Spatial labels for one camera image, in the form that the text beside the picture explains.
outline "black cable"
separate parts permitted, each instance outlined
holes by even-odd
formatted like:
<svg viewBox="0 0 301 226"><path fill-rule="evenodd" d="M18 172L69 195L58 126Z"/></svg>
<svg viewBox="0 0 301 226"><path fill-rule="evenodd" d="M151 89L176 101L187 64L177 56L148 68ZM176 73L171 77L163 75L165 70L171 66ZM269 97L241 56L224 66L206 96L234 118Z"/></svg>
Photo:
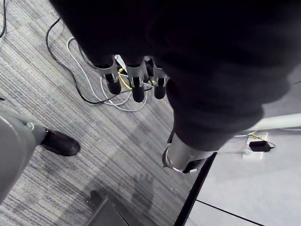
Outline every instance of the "black cable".
<svg viewBox="0 0 301 226"><path fill-rule="evenodd" d="M2 31L0 33L0 38L4 35L5 29L6 29L6 10L5 10L5 0L3 0L3 5L2 5L2 11L3 11L3 27Z"/></svg>
<svg viewBox="0 0 301 226"><path fill-rule="evenodd" d="M152 86L154 86L154 83L152 83L152 80L151 80L151 79L149 79L149 81L151 82L151 85L152 85Z"/></svg>
<svg viewBox="0 0 301 226"><path fill-rule="evenodd" d="M67 71L70 73L70 75L71 75L72 78L73 78L73 81L74 81L74 84L75 84L75 88L76 88L78 94L80 95L80 97L81 97L84 101L86 101L86 102L88 102L88 103L90 103L90 104L93 104L93 105L98 105L98 104L103 104L105 101L111 100L112 98L114 98L114 97L120 95L121 93L131 92L131 90L125 90L125 91L120 92L119 94L116 94L116 95L114 95L114 96L112 96L112 97L110 97L110 98L108 98L108 99L105 99L105 100L102 100L102 101L99 101L99 102L92 102L92 101L87 100L87 99L82 95L82 93L80 92L79 87L78 87L78 85L77 85L77 82L76 82L76 79L75 79L75 76L74 76L73 72L72 72L66 65L64 65L62 62L60 62L60 61L54 56L54 54L52 53L52 51L51 51L50 48L49 48L49 44L48 44L48 36L49 36L49 32L51 31L51 29L52 29L59 21L60 21L60 18L58 18L58 19L57 19L57 20L49 27L48 31L46 32L46 38L45 38L45 41L46 41L46 47L47 47L47 50L48 50L49 54L51 55L51 57L52 57L52 58L53 58L60 66L62 66L65 70L67 70Z"/></svg>
<svg viewBox="0 0 301 226"><path fill-rule="evenodd" d="M259 223L255 222L255 221L249 220L249 219L247 219L247 218L243 218L243 217L241 217L241 216L239 216L239 215L236 215L236 214L234 214L234 213L230 213L230 212L228 212L228 211L225 211L225 210L223 210L223 209L220 209L220 208L218 208L218 207L215 207L215 206L213 206L213 205L210 205L210 204L208 204L208 203L206 203L206 202L203 202L203 201L200 201L200 200L197 200L197 199L196 199L196 201L198 201L198 202L200 202L200 203L202 203L202 204L204 204L204 205L210 206L210 207L212 207L212 208L214 208L214 209L220 210L220 211L222 211L222 212L224 212L224 213L228 213L228 214L230 214L230 215L232 215L232 216L235 216L235 217L237 217L237 218L240 218L240 219L242 219L242 220L245 220L245 221L248 221L248 222L250 222L250 223L253 223L253 224L255 224L255 225L265 226L265 225L262 225L262 224L259 224Z"/></svg>
<svg viewBox="0 0 301 226"><path fill-rule="evenodd" d="M254 134L244 134L244 133L242 133L242 134L243 134L243 135L246 135L246 136L252 136L252 137L255 137L255 138L257 138L257 139L260 139L260 140L266 141L266 142L268 142L269 144L272 144L272 145L273 145L273 147L271 147L271 149L273 149L273 148L275 148L275 147L276 147L276 144L274 144L274 143L272 143L272 142L269 142L269 141L267 141L267 140L261 139L260 137L258 137L258 136L255 136Z"/></svg>
<svg viewBox="0 0 301 226"><path fill-rule="evenodd" d="M79 47L79 52L80 52L81 57L83 58L83 60L86 62L87 65L89 65L90 67L92 67L92 68L94 68L94 69L97 69L97 67L95 67L90 61L88 61L88 60L86 59L86 57L84 56L84 54L83 54L83 52L82 52L82 50L81 50L80 47Z"/></svg>
<svg viewBox="0 0 301 226"><path fill-rule="evenodd" d="M152 87L147 88L147 89L144 89L144 91L149 91L149 90L151 90L151 89L152 89Z"/></svg>

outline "power cord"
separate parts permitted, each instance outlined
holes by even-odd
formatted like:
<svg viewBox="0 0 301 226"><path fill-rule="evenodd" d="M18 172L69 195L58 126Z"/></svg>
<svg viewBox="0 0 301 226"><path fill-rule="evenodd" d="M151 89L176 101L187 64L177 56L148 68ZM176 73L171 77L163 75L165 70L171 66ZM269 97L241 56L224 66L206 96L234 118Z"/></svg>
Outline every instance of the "power cord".
<svg viewBox="0 0 301 226"><path fill-rule="evenodd" d="M260 139L260 140L262 140L262 141L266 141L266 142L268 142L269 144L272 144L272 145L273 145L273 147L271 147L271 149L273 149L273 148L276 147L276 144L274 144L274 143L272 143L272 142L270 142L270 141L261 139L260 137L256 136L256 135L254 134L255 132L257 132L257 130L254 131L254 132L252 132L252 133L242 134L242 136L243 136L243 137L249 137L249 136L252 136L252 137L255 137L255 138Z"/></svg>
<svg viewBox="0 0 301 226"><path fill-rule="evenodd" d="M215 206L213 206L213 205L210 205L210 204L208 204L208 203L206 203L206 202L203 202L203 201L201 201L201 200L197 200L197 199L196 199L196 201L198 201L199 203L202 203L202 204L204 204L204 205L210 206L210 207L212 207L212 208L214 208L214 209L216 209L216 210L222 211L222 212L224 212L224 213L230 214L230 215L235 216L235 217L237 217L237 218L240 218L240 219L242 219L242 220L248 221L248 222L250 222L250 223L252 223L252 224L259 225L259 226L265 226L265 225L263 225L263 224L259 224L259 223L255 222L255 221L249 220L249 219L247 219L247 218L243 218L243 217L241 217L241 216L239 216L239 215L236 215L236 214L234 214L234 213L230 213L230 212L225 211L225 210L223 210L223 209L221 209L221 208L218 208L218 207L215 207Z"/></svg>
<svg viewBox="0 0 301 226"><path fill-rule="evenodd" d="M83 53L83 51L81 50L80 47L79 47L79 53L80 53L81 57L83 58L83 60L84 60L90 67L92 67L92 68L95 69L95 70L98 69L98 68L95 67L89 60L87 60L87 58L85 57L85 55L84 55L84 53ZM122 73L122 72L124 72L124 71L125 71L125 70L124 70L123 68L120 68L120 69L118 70L119 76L128 77L128 75ZM153 86L154 86L154 81L152 81L151 79L150 79L149 81L151 82L151 85L148 84L148 83L145 83L145 82L144 82L144 85L148 85L148 86L153 87Z"/></svg>
<svg viewBox="0 0 301 226"><path fill-rule="evenodd" d="M254 134L254 133L256 133L256 132L257 132L257 130L255 130L255 131L253 131L253 132L251 132L251 133L248 133L248 134L235 135L234 137L248 137L248 136L250 136L250 135L252 135L252 134Z"/></svg>
<svg viewBox="0 0 301 226"><path fill-rule="evenodd" d="M4 35L5 29L6 29L6 10L5 10L5 1L3 0L3 5L2 5L2 14L3 14L3 27L2 27L2 31L0 33L0 38L2 38L2 36Z"/></svg>
<svg viewBox="0 0 301 226"><path fill-rule="evenodd" d="M127 87L128 89L132 89L129 85L127 85L127 83L123 80L122 76L119 75L120 80L122 81L122 83L125 85L125 87Z"/></svg>
<svg viewBox="0 0 301 226"><path fill-rule="evenodd" d="M98 105L98 104L103 104L103 103L105 103L105 101L111 100L112 98L114 98L114 97L116 97L116 96L118 96L118 95L120 95L120 94L122 94L122 93L131 92L130 90L125 90L125 91L120 92L120 93L117 94L117 95L114 95L114 96L112 96L112 97L110 97L110 98L107 98L106 100L101 100L101 101L98 101L98 102L92 102L92 101L87 100L87 99L82 95L82 93L81 93L81 91L80 91L80 89L79 89L79 87L78 87L78 85L77 85L77 82L76 82L76 79L75 79L75 76L74 76L73 72L72 72L66 65L64 65L62 62L60 62L60 61L56 58L56 56L54 56L54 54L52 53L52 51L50 50L50 47L49 47L49 44L48 44L48 36L49 36L49 32L51 31L51 29L52 29L59 21L60 21L60 18L58 18L58 19L57 19L57 20L49 27L49 29L47 30L47 32L46 32L46 37L45 37L46 47L47 47L47 50L48 50L49 54L51 55L51 57L52 57L52 58L53 58L53 59L54 59L61 67L63 67L65 70L67 70L67 71L69 72L69 74L70 74L71 77L73 78L74 85L75 85L75 88L76 88L78 94L80 95L80 97L81 97L84 101L86 101L86 102L88 102L88 103L90 103L90 104L93 104L93 105Z"/></svg>
<svg viewBox="0 0 301 226"><path fill-rule="evenodd" d="M71 50L70 50L70 43L71 43L73 40L75 40L74 37L72 37L72 38L70 38L69 40L67 40L67 42L66 42L66 48L67 48L69 54L71 55L71 57L73 58L73 60L76 62L76 64L78 65L78 67L79 67L79 68L81 69L81 71L83 72L84 76L86 77L86 80L88 81L88 84L89 84L89 86L90 86L90 89L91 89L93 95L94 95L98 100L101 100L101 99L96 95L96 93L94 92L93 87L92 87L91 82L90 82L90 79L88 78L88 76L87 76L85 70L83 69L83 67L80 65L80 63L78 62L78 60L75 58L75 56L72 54L72 52L71 52ZM80 51L81 56L83 57L84 61L85 61L88 65L90 65L91 67L93 67L94 69L97 69L97 67L93 66L92 63L90 63L90 62L84 57L84 54L82 53L82 51L80 50L80 48L79 48L79 51ZM108 98L108 96L107 96L107 94L106 94L106 92L104 91L104 88L103 88L103 79L102 79L101 76L100 76L100 83L101 83L101 89L102 89L102 91L103 91L104 96L105 96L106 98ZM144 101L143 105L142 105L140 108L138 108L138 109L126 109L126 108L122 108L122 107L119 107L119 106L118 106L118 105L124 104L124 103L129 99L130 95L129 95L129 96L127 97L127 99L126 99L125 101L123 101L122 103L116 104L116 103L112 102L111 100L109 100L109 103L105 103L105 104L107 104L107 105L112 105L112 106L114 106L114 107L116 107L116 108L118 108L118 109L120 109L120 110L122 110L122 111L125 111L125 112L137 112L137 111L141 110L141 109L145 106L145 104L146 104L146 101L147 101L147 92L146 92L146 95L145 95L145 101Z"/></svg>

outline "striped carpet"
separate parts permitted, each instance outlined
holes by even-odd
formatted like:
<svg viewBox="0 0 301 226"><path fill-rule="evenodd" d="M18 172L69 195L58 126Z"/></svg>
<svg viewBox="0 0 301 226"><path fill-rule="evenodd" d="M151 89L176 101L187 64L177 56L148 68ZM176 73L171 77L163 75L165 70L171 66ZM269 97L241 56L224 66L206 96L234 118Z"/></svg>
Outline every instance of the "striped carpet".
<svg viewBox="0 0 301 226"><path fill-rule="evenodd" d="M82 226L93 213L87 200L94 189L120 197L146 225L173 225L197 175L162 167L173 125L167 100L156 100L149 91L146 106L135 113L86 104L71 76L47 52L45 33L57 19L51 5L45 0L8 0L6 5L7 31L0 40L0 94L6 102L0 108L71 135L82 150L67 158L38 147L0 206L0 225ZM71 34L66 26L60 22L49 37L54 54L74 71L83 94L95 101L67 54ZM75 42L71 49L103 97L97 74L80 59ZM130 109L139 106L132 99L125 104Z"/></svg>

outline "white cable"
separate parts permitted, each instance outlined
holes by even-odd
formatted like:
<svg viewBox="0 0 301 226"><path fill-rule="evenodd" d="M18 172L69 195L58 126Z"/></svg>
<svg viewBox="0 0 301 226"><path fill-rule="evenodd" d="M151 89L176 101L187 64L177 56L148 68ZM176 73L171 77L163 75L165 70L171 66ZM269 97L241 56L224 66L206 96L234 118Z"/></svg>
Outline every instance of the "white cable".
<svg viewBox="0 0 301 226"><path fill-rule="evenodd" d="M253 131L253 132L251 132L251 133L248 133L248 134L236 135L236 136L234 136L234 137L248 137L249 135L252 135L252 134L254 134L254 133L256 133L256 132L257 132L257 130L255 130L255 131Z"/></svg>
<svg viewBox="0 0 301 226"><path fill-rule="evenodd" d="M107 94L105 93L105 91L103 89L103 79L102 79L102 77L100 77L100 85L101 85L101 88L102 88L104 96L107 98ZM145 92L145 101L144 101L143 105L139 109L136 109L136 110L130 110L130 109L124 109L124 108L118 107L116 104L113 103L113 101L109 100L109 102L113 106L115 106L116 108L118 108L118 109L120 109L122 111L126 111L126 112L137 112L137 111L141 110L145 106L146 101L147 101L147 91Z"/></svg>
<svg viewBox="0 0 301 226"><path fill-rule="evenodd" d="M84 75L85 75L85 77L86 77L86 80L87 80L88 83L89 83L89 86L90 86L90 89L91 89L93 95L94 95L99 101L102 101L102 99L100 99L100 98L96 95L96 93L94 92L93 87L92 87L92 85L91 85L91 82L90 82L90 80L89 80L89 78L88 78L88 76L87 76L85 70L84 70L83 67L80 65L80 63L77 61L77 59L75 58L75 56L71 53L71 50L70 50L70 48L69 48L69 44L70 44L70 42L71 42L72 40L74 40L74 37L68 39L68 41L66 42L67 50L68 50L69 54L71 55L71 57L73 58L73 60L74 60L74 61L76 62L76 64L79 66L79 68L81 69L81 71L84 73ZM127 96L127 98L126 98L123 102L121 102L121 103L117 103L117 104L113 103L113 104L112 104L112 101L110 101L110 103L104 102L104 104L106 104L106 105L113 105L113 106L122 105L122 104L124 104L126 101L129 100L131 94L132 94L132 92L130 92L129 95Z"/></svg>
<svg viewBox="0 0 301 226"><path fill-rule="evenodd" d="M301 131L301 129L286 129L286 128L279 128L281 130L286 130L286 131Z"/></svg>
<svg viewBox="0 0 301 226"><path fill-rule="evenodd" d="M83 56L84 53L82 52L82 50L81 50L80 48L79 48L79 50L80 50L81 56L84 57L84 56ZM91 67L92 67L93 69L95 69L95 70L98 69L97 67L93 66L91 62L89 62L88 65L91 66ZM128 75L126 75L126 74L118 73L118 75L124 76L124 77L127 77L127 78L128 78ZM144 82L144 85L148 85L148 86L153 87L153 85L150 85L150 84L145 83L145 82Z"/></svg>

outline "white outlet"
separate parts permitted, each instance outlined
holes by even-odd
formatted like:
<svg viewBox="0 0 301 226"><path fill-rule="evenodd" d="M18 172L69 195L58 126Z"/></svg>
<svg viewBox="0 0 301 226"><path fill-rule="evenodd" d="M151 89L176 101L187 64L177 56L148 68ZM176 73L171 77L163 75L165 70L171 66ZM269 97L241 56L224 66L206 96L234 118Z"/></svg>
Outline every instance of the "white outlet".
<svg viewBox="0 0 301 226"><path fill-rule="evenodd" d="M253 135L256 137L259 137L262 140L267 140L268 134L269 134L268 132L258 132L258 133L254 133ZM251 150L251 148L249 147L250 142L261 141L260 139L254 137L254 136L249 136L248 140L246 141L245 153L242 156L243 159L261 160L263 157L263 152L253 152Z"/></svg>

